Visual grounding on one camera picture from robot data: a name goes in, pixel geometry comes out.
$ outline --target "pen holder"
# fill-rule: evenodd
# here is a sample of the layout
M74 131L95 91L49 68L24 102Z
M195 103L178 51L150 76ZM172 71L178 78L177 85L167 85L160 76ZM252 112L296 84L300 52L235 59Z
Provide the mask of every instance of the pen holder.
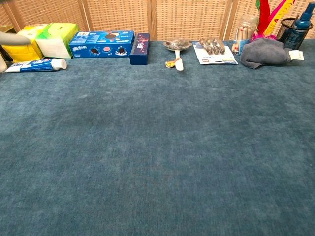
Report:
M251 42L252 36L256 30L258 17L253 15L241 16L237 33L235 36L234 44L232 46L232 52L240 55L243 47Z
M294 26L294 20L295 18L286 18L281 21L277 40L284 43L285 48L298 50L313 24L311 23L307 29L297 28Z

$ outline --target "black mesh pen holder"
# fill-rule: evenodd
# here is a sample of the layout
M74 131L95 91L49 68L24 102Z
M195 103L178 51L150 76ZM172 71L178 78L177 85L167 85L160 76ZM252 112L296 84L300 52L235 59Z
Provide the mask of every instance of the black mesh pen holder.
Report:
M307 29L294 27L295 18L286 18L281 21L281 27L277 34L277 40L284 43L285 48L298 50L305 36L313 24L311 23Z

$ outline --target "green tissue package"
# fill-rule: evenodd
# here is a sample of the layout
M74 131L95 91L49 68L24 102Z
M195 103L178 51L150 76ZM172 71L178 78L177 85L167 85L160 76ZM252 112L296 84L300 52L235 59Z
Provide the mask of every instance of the green tissue package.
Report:
M51 23L36 37L36 43L45 57L70 59L69 42L78 31L77 24Z

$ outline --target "feather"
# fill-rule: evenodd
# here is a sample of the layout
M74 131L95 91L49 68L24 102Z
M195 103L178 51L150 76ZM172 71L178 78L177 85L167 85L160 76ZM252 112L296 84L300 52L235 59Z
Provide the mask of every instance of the feather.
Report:
M295 0L283 0L270 14L269 16L269 24L263 33L263 35L271 35L274 31L277 21L283 17L290 8L293 6Z
M259 23L257 26L257 33L259 35L262 35L269 24L270 7L268 0L257 0L256 7L259 11Z

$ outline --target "navy blue box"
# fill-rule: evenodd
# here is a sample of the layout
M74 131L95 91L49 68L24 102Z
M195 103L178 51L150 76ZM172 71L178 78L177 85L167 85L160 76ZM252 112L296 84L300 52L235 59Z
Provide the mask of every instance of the navy blue box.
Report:
M147 65L150 46L150 34L138 33L133 42L133 47L130 53L131 65Z
M69 43L74 58L129 57L133 31L78 32Z

